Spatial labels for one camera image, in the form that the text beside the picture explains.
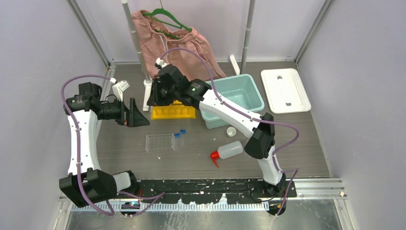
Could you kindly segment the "blue capped tube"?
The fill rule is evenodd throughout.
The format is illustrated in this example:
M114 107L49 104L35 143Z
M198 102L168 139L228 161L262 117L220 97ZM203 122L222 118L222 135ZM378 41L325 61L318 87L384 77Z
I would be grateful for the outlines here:
M180 144L180 133L175 133L174 134L174 150L177 150L179 148Z
M181 129L180 130L180 144L182 146L184 146L185 143L185 135L186 135L186 130L185 129Z

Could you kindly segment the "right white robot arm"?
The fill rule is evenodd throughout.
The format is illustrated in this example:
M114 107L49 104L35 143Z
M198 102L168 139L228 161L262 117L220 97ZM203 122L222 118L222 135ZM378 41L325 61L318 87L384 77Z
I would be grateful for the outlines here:
M248 138L244 151L255 158L261 168L265 189L277 197L285 191L286 175L279 169L275 156L273 116L249 111L216 92L213 84L188 80L172 64L157 64L158 75L152 81L148 104L166 106L179 101L200 111L210 112L226 121Z

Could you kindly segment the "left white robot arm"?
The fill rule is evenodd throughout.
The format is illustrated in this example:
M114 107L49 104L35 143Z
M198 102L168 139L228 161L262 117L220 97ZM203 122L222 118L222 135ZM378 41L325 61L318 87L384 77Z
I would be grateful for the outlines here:
M123 101L127 81L113 85L112 102L102 100L101 86L86 82L79 85L77 95L66 99L64 109L71 109L68 121L71 130L71 157L68 175L59 180L60 190L78 207L88 202L99 203L116 198L122 192L128 198L138 195L140 186L132 171L109 174L101 170L96 150L97 123L114 120L125 127L148 126L150 121L138 110L135 99L130 106Z

